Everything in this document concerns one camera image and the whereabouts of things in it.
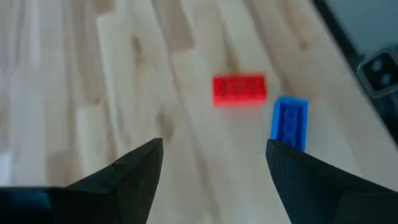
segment wooden plank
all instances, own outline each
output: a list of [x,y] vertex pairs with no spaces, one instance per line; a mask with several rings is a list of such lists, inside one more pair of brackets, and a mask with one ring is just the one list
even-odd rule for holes
[[53,185],[65,186],[70,182],[67,167],[72,163],[71,153],[75,150],[75,118],[64,50],[62,1],[40,0],[39,10],[41,61],[34,79],[42,81],[47,164],[58,167],[48,169],[47,175]]
[[42,82],[36,79],[41,61],[38,4],[38,1],[15,1],[10,9],[9,80],[6,83],[12,185],[49,184]]
[[93,1],[62,2],[66,69],[72,80],[73,104],[96,105],[105,100],[104,75]]
[[110,150],[111,140],[108,133],[104,104],[78,109],[76,112],[76,132],[78,158],[83,177],[87,177],[114,161]]
[[129,29],[114,15],[105,15],[98,20],[106,91],[108,96],[111,127],[116,144],[116,155],[124,155],[134,149],[131,145],[131,127],[135,112],[133,108],[133,55],[123,50],[130,44]]
[[12,179],[12,153],[11,150],[0,152],[0,186],[8,187]]

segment black plastic part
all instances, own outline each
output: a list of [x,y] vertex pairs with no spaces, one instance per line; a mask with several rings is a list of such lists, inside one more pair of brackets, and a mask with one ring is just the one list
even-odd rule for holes
[[[383,62],[379,70],[374,70],[373,65],[376,62]],[[383,90],[388,86],[396,85],[398,83],[398,65],[389,53],[383,52],[376,58],[364,64],[363,72],[365,77],[369,80],[374,90]],[[383,75],[389,74],[390,80],[388,83],[381,82]]]
[[268,140],[272,180],[294,224],[398,223],[398,194],[278,140]]
[[0,223],[146,223],[162,159],[154,139],[66,188],[1,188]]

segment wooden floor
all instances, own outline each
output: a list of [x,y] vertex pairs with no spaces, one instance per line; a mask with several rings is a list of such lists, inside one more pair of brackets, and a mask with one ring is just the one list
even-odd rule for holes
[[[262,108],[211,78],[266,73]],[[0,177],[68,185],[155,137],[148,223],[289,223],[264,150],[279,95],[307,97],[307,152],[398,190],[398,153],[308,0],[0,1]]]

